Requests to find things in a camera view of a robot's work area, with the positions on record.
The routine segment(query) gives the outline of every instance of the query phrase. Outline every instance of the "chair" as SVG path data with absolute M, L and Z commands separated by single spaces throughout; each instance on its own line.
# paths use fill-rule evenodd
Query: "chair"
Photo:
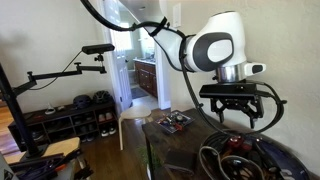
M 122 141 L 122 121 L 125 119 L 142 119 L 143 124 L 146 123 L 146 119 L 148 122 L 152 121 L 151 118 L 151 110 L 144 106 L 144 105 L 138 105 L 138 106 L 133 106 L 130 107 L 129 109 L 123 111 L 120 114 L 119 118 L 119 139 L 120 139 L 120 150 L 123 150 L 123 141 Z

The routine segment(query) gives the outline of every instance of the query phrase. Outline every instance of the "shoe rack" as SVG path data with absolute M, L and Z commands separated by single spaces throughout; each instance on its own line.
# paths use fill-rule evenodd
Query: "shoe rack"
M 54 114 L 46 115 L 45 111 L 24 114 L 30 133 L 38 145 L 51 144 L 72 137 L 80 137 L 82 142 L 93 141 L 101 136 L 102 132 L 105 135 L 106 130 L 109 132 L 110 129 L 117 127 L 118 118 L 112 98 L 107 103 L 92 104 L 83 109 L 75 109 L 70 104 L 66 105 L 63 111 Z M 23 137 L 15 122 L 12 122 L 8 129 L 20 151 L 26 151 Z

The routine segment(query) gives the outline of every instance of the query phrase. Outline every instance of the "tray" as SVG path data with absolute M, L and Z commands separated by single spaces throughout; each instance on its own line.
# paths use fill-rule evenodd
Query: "tray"
M 164 117 L 156 120 L 157 124 L 163 127 L 170 133 L 174 133 L 179 130 L 179 126 L 183 128 L 194 121 L 193 118 L 184 115 L 182 112 L 175 110 Z

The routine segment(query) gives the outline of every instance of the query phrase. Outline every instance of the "door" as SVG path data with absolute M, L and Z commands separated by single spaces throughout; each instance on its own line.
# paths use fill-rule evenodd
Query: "door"
M 103 0 L 103 7 L 105 18 L 108 19 L 113 24 L 120 25 L 120 13 L 117 0 Z M 126 57 L 123 46 L 123 41 L 120 41 L 121 32 L 106 30 L 107 39 L 111 40 L 111 43 L 115 46 L 113 51 L 113 57 L 111 66 L 113 66 L 113 84 L 114 84 L 114 94 L 115 101 L 118 104 L 118 112 L 122 112 L 128 109 L 132 103 L 131 88 L 128 76 L 128 69 L 126 65 Z

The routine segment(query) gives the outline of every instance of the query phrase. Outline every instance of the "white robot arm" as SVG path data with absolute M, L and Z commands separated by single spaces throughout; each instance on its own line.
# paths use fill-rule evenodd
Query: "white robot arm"
M 217 113 L 221 123 L 224 121 L 223 111 L 225 109 L 238 110 L 249 116 L 250 126 L 253 129 L 254 122 L 263 117 L 261 97 L 272 97 L 278 108 L 270 124 L 255 132 L 265 131 L 280 120 L 283 115 L 283 104 L 286 102 L 280 100 L 271 86 L 246 80 L 248 76 L 265 71 L 266 65 L 247 62 L 244 53 L 244 30 L 239 13 L 228 11 L 216 14 L 209 18 L 208 23 L 196 35 L 186 36 L 181 31 L 170 27 L 167 19 L 161 13 L 158 1 L 120 1 L 140 24 L 133 24 L 130 28 L 119 27 L 103 18 L 88 0 L 81 0 L 94 18 L 110 29 L 134 31 L 138 28 L 145 28 L 164 50 L 171 67 L 183 72 L 196 108 L 203 119 L 213 128 L 219 130 L 206 120 L 205 113 L 201 108 L 202 104 L 198 102 L 192 90 L 187 71 L 216 71 L 215 79 L 218 83 L 204 85 L 199 95 L 201 98 L 210 98 L 211 110 Z M 273 95 L 257 90 L 257 85 L 267 86 Z

